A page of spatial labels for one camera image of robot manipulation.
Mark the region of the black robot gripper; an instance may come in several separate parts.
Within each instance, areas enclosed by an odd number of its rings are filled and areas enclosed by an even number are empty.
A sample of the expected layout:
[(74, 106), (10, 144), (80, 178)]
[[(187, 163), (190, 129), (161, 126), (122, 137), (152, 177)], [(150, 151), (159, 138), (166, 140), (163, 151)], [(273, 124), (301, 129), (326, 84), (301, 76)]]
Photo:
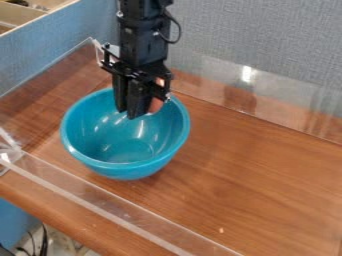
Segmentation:
[(174, 0), (118, 0), (118, 45), (102, 45), (102, 68), (112, 74), (116, 109), (130, 119), (150, 109), (151, 94), (167, 94), (174, 75), (165, 65)]

